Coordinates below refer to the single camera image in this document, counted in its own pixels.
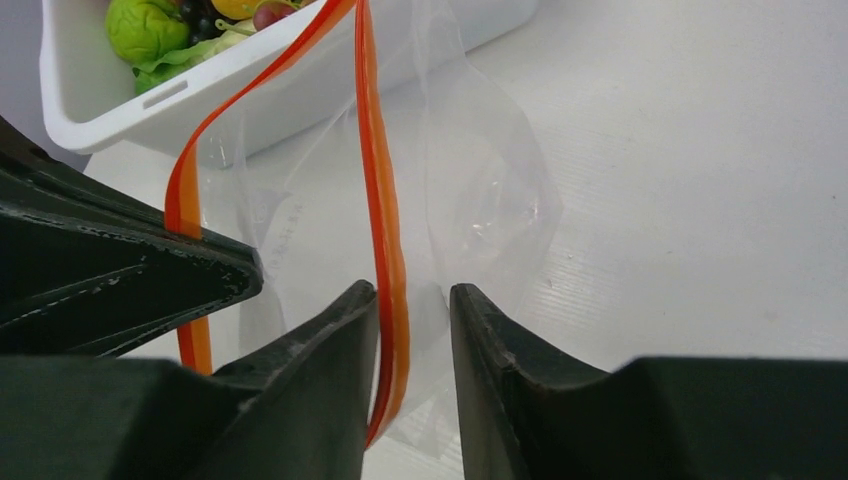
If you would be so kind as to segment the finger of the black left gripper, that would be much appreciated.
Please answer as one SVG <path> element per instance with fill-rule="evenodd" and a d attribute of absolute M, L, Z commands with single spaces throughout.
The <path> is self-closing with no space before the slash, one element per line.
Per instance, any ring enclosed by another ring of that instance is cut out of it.
<path fill-rule="evenodd" d="M 117 356 L 256 296 L 254 248 L 163 213 L 1 125 L 1 351 Z"/>

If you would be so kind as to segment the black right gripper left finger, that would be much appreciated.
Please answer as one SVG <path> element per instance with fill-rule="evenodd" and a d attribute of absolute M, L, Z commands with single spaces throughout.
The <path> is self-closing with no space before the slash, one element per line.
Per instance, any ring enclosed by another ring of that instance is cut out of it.
<path fill-rule="evenodd" d="M 5 479 L 357 479 L 374 286 L 204 376 L 164 359 L 5 356 Z"/>

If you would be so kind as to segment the green cabbage ball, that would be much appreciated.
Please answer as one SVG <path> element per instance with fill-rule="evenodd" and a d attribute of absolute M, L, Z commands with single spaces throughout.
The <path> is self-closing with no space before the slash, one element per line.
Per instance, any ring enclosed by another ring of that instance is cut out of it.
<path fill-rule="evenodd" d="M 190 37 L 176 1 L 111 1 L 104 27 L 113 52 L 132 65 L 186 48 Z"/>

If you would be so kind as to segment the clear zip top bag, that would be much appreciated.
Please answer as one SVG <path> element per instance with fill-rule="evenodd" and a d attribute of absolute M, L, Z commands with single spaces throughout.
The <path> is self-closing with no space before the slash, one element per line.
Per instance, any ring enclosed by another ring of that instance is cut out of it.
<path fill-rule="evenodd" d="M 562 215 L 523 110 L 467 59 L 489 95 L 516 114 L 488 131 L 391 147 L 379 89 L 375 1 L 321 1 L 304 30 L 190 136 L 166 187 L 168 229 L 218 230 L 259 254 L 263 288 L 240 311 L 230 345 L 250 354 L 326 308 L 351 284 L 377 291 L 366 444 L 421 404 L 451 372 L 449 297 L 472 283 L 514 311 Z M 222 116 L 291 69 L 340 22 L 354 24 L 354 130 L 319 124 L 254 154 Z"/>

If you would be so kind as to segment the white plastic food bin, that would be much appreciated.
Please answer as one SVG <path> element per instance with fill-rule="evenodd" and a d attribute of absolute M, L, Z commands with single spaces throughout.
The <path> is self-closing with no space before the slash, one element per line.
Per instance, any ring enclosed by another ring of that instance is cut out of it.
<path fill-rule="evenodd" d="M 93 154 L 128 141 L 175 157 L 217 106 L 270 65 L 319 12 L 312 4 L 268 31 L 136 96 L 132 67 L 112 50 L 104 1 L 46 1 L 40 52 L 44 122 L 50 138 Z M 379 89 L 394 151 L 432 142 L 463 124 L 493 129 L 516 114 L 489 95 L 465 63 L 467 51 L 527 22 L 533 1 L 375 1 L 371 5 Z M 254 154 L 319 124 L 354 130 L 354 24 L 344 18 L 288 71 L 228 110 Z"/>

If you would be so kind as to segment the green lettuce leaf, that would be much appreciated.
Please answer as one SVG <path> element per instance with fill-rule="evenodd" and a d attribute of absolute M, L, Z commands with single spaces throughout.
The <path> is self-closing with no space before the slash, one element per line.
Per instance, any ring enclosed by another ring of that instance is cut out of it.
<path fill-rule="evenodd" d="M 134 93 L 136 96 L 141 95 L 245 39 L 247 39 L 246 35 L 228 31 L 218 38 L 201 41 L 186 49 L 168 52 L 158 60 L 134 65 L 132 67 L 135 77 Z"/>

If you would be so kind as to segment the dark grape bunch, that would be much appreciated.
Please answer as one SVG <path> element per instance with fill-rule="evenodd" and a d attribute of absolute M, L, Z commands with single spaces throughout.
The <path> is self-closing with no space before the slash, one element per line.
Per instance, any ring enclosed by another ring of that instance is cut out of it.
<path fill-rule="evenodd" d="M 209 0 L 177 0 L 176 3 L 181 20 L 190 29 L 189 47 L 221 36 L 224 30 L 216 26 L 218 20 L 230 23 L 230 19 L 220 14 Z"/>

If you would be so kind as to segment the red grape bunch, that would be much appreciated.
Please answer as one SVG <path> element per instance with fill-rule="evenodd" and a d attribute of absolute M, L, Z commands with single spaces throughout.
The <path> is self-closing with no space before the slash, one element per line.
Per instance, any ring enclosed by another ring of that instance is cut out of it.
<path fill-rule="evenodd" d="M 291 1 L 260 1 L 252 16 L 253 26 L 256 31 L 261 31 L 296 13 L 299 9 L 300 5 Z"/>

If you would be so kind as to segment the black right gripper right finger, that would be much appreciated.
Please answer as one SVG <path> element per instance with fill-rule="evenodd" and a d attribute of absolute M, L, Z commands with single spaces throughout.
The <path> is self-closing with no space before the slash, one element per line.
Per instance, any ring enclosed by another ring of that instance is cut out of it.
<path fill-rule="evenodd" d="M 455 285 L 450 322 L 468 479 L 843 479 L 847 365 L 641 357 L 612 372 Z"/>

